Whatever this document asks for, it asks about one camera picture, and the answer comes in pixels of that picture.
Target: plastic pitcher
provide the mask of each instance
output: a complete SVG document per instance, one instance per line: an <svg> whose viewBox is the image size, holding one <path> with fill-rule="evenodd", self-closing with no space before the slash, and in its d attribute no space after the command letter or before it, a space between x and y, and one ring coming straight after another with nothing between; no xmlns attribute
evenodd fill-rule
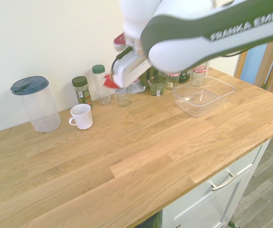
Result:
<svg viewBox="0 0 273 228"><path fill-rule="evenodd" d="M42 76L32 76L15 82L11 91L19 95L34 129L51 132L60 125L60 116L49 90L49 81Z"/></svg>

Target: mug handle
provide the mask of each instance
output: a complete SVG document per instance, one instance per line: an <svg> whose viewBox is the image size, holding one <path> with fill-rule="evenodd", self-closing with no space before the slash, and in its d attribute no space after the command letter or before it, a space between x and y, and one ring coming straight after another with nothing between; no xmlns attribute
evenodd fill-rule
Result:
<svg viewBox="0 0 273 228"><path fill-rule="evenodd" d="M77 124L76 124L76 123L72 123L72 120L74 120L74 118L73 118L73 117L71 117L71 118L69 119L69 124L70 124L70 125L72 125L72 126L77 126Z"/></svg>

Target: white cabinet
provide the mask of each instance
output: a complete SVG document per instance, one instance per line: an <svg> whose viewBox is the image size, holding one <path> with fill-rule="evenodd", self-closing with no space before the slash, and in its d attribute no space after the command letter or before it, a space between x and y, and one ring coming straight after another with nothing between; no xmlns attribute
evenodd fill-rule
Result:
<svg viewBox="0 0 273 228"><path fill-rule="evenodd" d="M162 211L162 228L225 227L269 141L251 151Z"/></svg>

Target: white mug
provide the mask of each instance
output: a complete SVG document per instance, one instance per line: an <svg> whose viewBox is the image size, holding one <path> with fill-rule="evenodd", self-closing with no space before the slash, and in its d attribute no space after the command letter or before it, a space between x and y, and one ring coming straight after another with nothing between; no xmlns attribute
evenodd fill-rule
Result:
<svg viewBox="0 0 273 228"><path fill-rule="evenodd" d="M81 130L92 126L91 106L88 104L78 104L71 108L70 113L73 117L69 119L69 124L77 126Z"/></svg>

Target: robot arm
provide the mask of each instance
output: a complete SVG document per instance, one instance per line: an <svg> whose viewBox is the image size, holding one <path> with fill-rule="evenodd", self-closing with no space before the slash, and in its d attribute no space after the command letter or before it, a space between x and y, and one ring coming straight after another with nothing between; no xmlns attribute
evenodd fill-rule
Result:
<svg viewBox="0 0 273 228"><path fill-rule="evenodd" d="M213 4L213 0L121 0L125 36L134 50L116 62L115 83L126 87L151 65L163 72L181 72L273 41L273 1L235 0L216 9Z"/></svg>

